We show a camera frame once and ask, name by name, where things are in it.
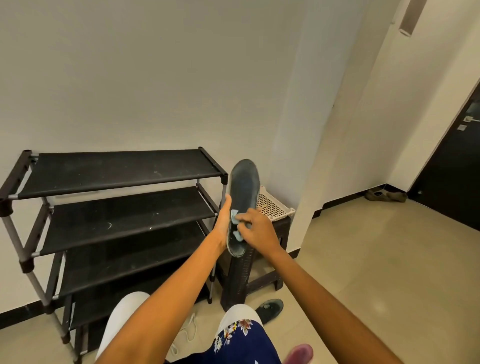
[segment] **person's right hand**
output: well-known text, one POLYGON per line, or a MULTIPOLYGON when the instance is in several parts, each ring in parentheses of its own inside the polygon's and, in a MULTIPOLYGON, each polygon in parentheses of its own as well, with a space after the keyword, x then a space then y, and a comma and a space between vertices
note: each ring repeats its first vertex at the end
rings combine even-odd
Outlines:
POLYGON ((246 213, 238 214, 235 218, 240 220, 237 227, 240 234, 265 258, 277 249, 281 249, 272 222, 260 211, 249 208, 246 213), (247 228, 245 222, 251 223, 252 227, 247 228))

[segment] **shoelace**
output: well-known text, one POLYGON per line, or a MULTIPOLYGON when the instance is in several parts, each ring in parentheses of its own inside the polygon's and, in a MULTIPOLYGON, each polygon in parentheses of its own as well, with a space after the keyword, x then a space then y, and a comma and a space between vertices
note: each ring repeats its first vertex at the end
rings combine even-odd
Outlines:
MULTIPOLYGON (((192 316, 190 316, 190 320, 188 322, 187 325, 185 326, 182 326, 182 328, 180 329, 179 331, 179 334, 181 332, 184 332, 185 333, 185 338, 187 339, 187 342, 190 343, 192 342, 194 339, 195 339, 195 335, 197 334, 197 323, 195 322, 195 312, 192 314, 192 316), (188 339, 188 332, 187 332, 187 328, 188 326, 190 326, 190 324, 193 322, 193 325, 195 326, 195 331, 193 332, 193 337, 191 340, 188 339)), ((179 350, 177 348, 177 346, 172 343, 172 345, 170 346, 170 352, 172 353, 173 356, 177 356, 178 353, 179 353, 179 350)))

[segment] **person's left hand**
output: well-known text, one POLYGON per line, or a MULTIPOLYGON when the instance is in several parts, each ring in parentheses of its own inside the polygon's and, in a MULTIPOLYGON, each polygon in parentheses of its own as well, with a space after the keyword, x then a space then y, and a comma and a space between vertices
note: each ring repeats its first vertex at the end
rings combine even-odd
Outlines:
POLYGON ((223 204, 220 212, 218 213, 218 218, 216 219, 215 226, 212 230, 222 241, 222 245, 225 247, 227 245, 227 233, 228 225, 230 224, 230 207, 232 205, 232 198, 229 194, 225 194, 225 203, 223 204))

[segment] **navy blue floral dress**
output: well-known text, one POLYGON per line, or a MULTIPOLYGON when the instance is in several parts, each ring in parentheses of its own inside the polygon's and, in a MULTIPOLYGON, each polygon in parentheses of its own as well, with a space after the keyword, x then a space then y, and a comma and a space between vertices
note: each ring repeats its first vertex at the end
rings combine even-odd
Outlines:
POLYGON ((175 364, 281 364, 275 347, 256 321, 240 320, 229 325, 205 352, 179 359, 175 364))

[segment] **forearm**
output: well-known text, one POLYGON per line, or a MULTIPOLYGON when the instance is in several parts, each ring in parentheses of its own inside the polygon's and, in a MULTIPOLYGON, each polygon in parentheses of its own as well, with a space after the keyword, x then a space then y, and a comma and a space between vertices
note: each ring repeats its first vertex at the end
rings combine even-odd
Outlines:
POLYGON ((402 363, 340 301, 305 272, 283 249, 267 259, 282 277, 339 364, 402 363))
POLYGON ((223 246, 210 233, 190 258, 130 317, 98 364, 162 363, 223 246))

